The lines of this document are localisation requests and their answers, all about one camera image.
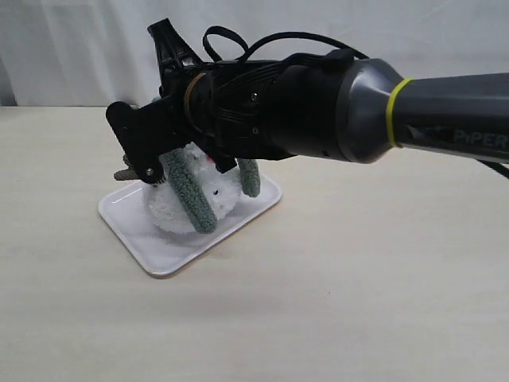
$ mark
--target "white plastic tray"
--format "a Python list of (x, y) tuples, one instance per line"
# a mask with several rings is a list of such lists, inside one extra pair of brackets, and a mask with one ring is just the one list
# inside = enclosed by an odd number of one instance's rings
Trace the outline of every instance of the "white plastic tray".
[(209, 235), (179, 236), (154, 226), (143, 207), (140, 181), (104, 197), (99, 203), (99, 214), (139, 265), (149, 275), (162, 278), (203, 255), (281, 200), (281, 188), (268, 177), (261, 178), (260, 195), (254, 199), (242, 195), (235, 209)]

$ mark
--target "white wall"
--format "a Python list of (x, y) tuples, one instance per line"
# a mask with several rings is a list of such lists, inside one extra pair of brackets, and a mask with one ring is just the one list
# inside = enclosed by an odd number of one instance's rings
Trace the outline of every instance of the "white wall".
[[(203, 55), (203, 32), (223, 25), (248, 43), (286, 30), (325, 34), (389, 60), (405, 76), (509, 69), (506, 0), (0, 0), (3, 99), (13, 92), (20, 105), (150, 101), (158, 78), (146, 27), (162, 18)], [(239, 53), (212, 40), (225, 57)], [(330, 48), (283, 41), (257, 57), (303, 50)]]

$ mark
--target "white plush toy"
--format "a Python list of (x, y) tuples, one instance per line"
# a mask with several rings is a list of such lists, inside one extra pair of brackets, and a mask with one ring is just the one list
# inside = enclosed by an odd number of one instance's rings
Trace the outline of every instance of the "white plush toy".
[[(160, 157), (166, 181), (144, 184), (143, 204), (152, 223), (179, 235), (211, 233), (239, 202), (242, 193), (257, 197), (260, 177), (255, 160), (237, 159), (238, 166), (220, 173), (196, 144), (190, 143)], [(116, 178), (126, 178), (119, 171)]]

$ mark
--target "light wooden table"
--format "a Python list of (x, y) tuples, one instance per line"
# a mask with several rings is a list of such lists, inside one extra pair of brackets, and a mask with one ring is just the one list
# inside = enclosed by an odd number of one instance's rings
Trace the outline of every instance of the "light wooden table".
[(0, 380), (507, 381), (509, 181), (395, 151), (261, 162), (282, 202), (151, 279), (97, 213), (101, 108), (0, 108)]

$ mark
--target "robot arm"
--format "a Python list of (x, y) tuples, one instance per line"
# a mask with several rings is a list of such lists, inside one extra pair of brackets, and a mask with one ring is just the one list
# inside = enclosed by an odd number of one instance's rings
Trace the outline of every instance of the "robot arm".
[[(203, 62), (169, 20), (149, 27), (160, 68), (161, 99), (140, 109), (113, 103), (107, 120), (138, 177), (157, 183), (160, 155), (189, 142), (221, 172), (235, 158), (296, 155), (372, 163), (397, 148), (476, 159), (509, 177), (509, 73), (410, 80), (387, 62), (311, 33), (277, 33), (250, 48), (236, 33), (210, 28)], [(237, 42), (225, 61), (208, 36)], [(306, 38), (332, 45), (327, 55), (295, 53), (249, 60), (264, 44)]]

